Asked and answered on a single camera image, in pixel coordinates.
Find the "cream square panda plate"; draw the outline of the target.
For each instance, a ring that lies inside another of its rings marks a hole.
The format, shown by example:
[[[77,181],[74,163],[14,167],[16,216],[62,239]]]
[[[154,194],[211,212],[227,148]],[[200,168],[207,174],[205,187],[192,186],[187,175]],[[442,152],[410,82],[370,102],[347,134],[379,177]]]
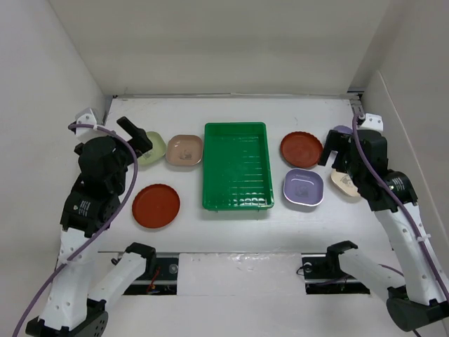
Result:
[[[340,173],[333,169],[330,174],[330,179],[348,197],[360,197],[357,187],[347,173]]]

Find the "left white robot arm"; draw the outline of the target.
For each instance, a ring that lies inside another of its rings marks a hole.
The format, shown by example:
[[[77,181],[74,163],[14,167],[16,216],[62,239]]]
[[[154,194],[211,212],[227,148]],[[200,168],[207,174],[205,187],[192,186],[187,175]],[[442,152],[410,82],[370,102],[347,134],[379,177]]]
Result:
[[[134,172],[126,184],[128,167],[152,149],[142,128],[126,117],[117,124],[130,140],[97,124],[76,121],[68,127],[102,135],[74,149],[81,172],[62,211],[57,264],[21,316],[15,336],[21,328],[28,336],[102,336],[108,309],[137,278],[156,272],[155,248],[133,242],[107,276],[91,286],[100,236],[121,212],[137,180]]]

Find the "green square panda plate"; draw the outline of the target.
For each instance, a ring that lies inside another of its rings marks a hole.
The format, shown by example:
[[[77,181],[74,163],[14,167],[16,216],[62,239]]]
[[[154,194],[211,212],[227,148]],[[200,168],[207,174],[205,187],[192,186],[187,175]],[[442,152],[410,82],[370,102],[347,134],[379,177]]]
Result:
[[[148,131],[147,137],[152,142],[152,149],[138,158],[139,166],[150,166],[160,160],[166,153],[166,143],[159,133]]]

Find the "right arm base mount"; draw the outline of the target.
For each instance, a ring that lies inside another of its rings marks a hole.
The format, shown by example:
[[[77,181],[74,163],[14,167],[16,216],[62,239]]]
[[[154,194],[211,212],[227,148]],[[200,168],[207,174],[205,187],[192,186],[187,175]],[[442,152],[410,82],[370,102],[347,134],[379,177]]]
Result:
[[[327,267],[324,253],[302,254],[302,265],[297,269],[297,275],[303,277],[307,295],[370,294],[370,290],[357,279]]]

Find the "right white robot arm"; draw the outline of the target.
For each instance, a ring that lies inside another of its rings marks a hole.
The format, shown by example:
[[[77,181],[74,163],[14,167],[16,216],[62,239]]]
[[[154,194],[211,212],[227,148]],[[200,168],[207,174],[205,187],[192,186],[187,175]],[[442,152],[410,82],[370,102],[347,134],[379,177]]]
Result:
[[[351,241],[327,248],[323,267],[360,281],[386,304],[402,331],[415,331],[448,317],[448,277],[420,219],[410,179],[388,167],[387,139],[378,131],[328,132],[319,165],[337,153],[333,168],[346,173],[387,233],[402,273],[390,272],[361,253]]]

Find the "purple square panda plate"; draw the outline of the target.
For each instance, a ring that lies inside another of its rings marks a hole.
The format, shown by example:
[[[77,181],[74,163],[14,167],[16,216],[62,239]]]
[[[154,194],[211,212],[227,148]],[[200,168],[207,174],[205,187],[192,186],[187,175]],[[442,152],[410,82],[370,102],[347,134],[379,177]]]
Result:
[[[293,168],[287,172],[284,184],[284,197],[291,203],[315,207],[323,201],[324,182],[322,177],[301,168]]]

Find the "pink square panda plate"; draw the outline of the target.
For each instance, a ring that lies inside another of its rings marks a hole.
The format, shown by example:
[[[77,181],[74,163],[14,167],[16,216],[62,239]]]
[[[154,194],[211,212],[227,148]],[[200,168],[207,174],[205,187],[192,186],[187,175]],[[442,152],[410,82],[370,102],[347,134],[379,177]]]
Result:
[[[166,161],[174,166],[195,166],[203,157],[203,141],[196,135],[173,136],[166,148]]]

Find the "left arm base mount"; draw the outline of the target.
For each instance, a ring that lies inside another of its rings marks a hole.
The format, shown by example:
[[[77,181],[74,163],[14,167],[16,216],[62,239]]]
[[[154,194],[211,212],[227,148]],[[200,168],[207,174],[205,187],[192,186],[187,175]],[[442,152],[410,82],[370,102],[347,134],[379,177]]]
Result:
[[[177,294],[179,254],[158,253],[155,266],[138,277],[125,291],[125,296],[174,296]]]

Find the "red round plate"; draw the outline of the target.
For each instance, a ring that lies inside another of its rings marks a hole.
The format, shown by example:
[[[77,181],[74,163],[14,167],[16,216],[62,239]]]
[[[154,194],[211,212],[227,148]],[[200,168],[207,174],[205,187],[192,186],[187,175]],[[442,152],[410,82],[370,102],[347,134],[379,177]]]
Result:
[[[140,190],[132,204],[132,214],[140,226],[157,230],[174,221],[180,210],[180,197],[170,186],[153,184]]]
[[[304,131],[295,131],[282,139],[280,151],[290,165],[308,169],[318,164],[323,146],[316,136]]]

